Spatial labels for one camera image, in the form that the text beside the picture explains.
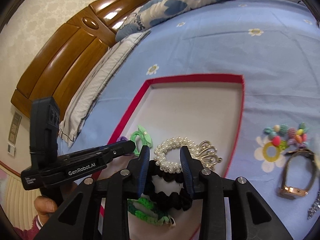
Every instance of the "black scrunchie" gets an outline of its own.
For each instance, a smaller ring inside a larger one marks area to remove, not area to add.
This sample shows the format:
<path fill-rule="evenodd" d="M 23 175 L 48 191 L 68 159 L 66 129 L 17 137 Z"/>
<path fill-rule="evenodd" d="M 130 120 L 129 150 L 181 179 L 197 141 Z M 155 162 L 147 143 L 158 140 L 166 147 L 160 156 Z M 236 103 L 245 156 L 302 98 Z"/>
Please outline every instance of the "black scrunchie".
<path fill-rule="evenodd" d="M 149 162 L 147 180 L 144 187 L 144 195 L 148 195 L 150 200 L 157 203 L 158 208 L 166 212 L 170 208 L 175 208 L 177 210 L 182 209 L 183 211 L 188 210 L 192 205 L 192 199 L 188 192 L 182 188 L 180 193 L 172 192 L 170 196 L 167 196 L 163 191 L 159 193 L 155 192 L 155 185 L 152 182 L 152 176 L 158 175 L 162 177 L 166 182 L 175 180 L 177 183 L 183 183 L 185 186 L 183 173 L 168 173 L 160 170 L 160 167 L 156 165 L 155 161 Z"/>

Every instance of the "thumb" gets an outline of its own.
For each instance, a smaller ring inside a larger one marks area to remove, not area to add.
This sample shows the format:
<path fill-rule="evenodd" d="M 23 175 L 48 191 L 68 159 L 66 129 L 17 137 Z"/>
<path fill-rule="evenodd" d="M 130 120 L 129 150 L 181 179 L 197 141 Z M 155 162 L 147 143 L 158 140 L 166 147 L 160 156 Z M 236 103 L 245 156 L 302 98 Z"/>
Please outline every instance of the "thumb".
<path fill-rule="evenodd" d="M 34 201 L 34 206 L 38 212 L 39 220 L 44 225 L 48 219 L 48 213 L 53 213 L 57 210 L 57 204 L 50 198 L 38 196 Z"/>

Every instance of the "wall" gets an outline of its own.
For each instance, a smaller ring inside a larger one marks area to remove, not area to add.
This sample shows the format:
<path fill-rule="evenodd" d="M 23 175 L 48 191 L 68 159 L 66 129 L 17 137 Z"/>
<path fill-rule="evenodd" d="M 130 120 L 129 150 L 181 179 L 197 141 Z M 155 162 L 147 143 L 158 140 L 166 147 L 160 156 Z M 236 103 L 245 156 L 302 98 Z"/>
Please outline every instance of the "wall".
<path fill-rule="evenodd" d="M 31 164 L 30 121 L 22 117 L 12 157 L 7 154 L 7 142 L 18 110 L 10 103 L 11 96 L 20 76 L 56 29 L 93 1 L 25 0 L 0 33 L 0 161 L 18 172 Z"/>

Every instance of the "headboard panel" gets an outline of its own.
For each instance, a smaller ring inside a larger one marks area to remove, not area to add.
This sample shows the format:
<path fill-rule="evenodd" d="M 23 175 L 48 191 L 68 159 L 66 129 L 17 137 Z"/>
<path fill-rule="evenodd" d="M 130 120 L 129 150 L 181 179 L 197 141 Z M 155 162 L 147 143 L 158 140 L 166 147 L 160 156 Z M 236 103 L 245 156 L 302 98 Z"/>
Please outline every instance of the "headboard panel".
<path fill-rule="evenodd" d="M 149 0 L 97 0 L 64 23 L 21 76 L 11 103 L 30 117 L 32 101 L 53 96 L 60 119 L 96 63 L 112 47 L 119 22 Z"/>

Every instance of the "blue bedsheet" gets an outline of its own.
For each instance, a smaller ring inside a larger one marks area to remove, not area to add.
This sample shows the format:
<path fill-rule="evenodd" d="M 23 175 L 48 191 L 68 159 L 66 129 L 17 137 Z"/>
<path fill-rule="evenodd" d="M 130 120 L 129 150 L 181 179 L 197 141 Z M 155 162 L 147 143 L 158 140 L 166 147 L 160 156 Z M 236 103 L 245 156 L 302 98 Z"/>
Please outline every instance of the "blue bedsheet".
<path fill-rule="evenodd" d="M 105 144 L 146 79 L 243 74 L 243 121 L 228 178 L 249 179 L 293 238 L 302 240 L 319 216 L 307 220 L 319 180 L 304 198 L 278 197 L 283 160 L 266 163 L 258 148 L 265 143 L 266 126 L 306 122 L 313 128 L 319 122 L 320 30 L 310 12 L 283 0 L 233 0 L 192 10 L 151 30 L 102 92 L 71 149 L 59 141 L 60 149 L 65 153 Z M 155 64 L 156 73 L 146 75 Z M 288 184 L 304 187 L 309 167 L 298 161 Z"/>

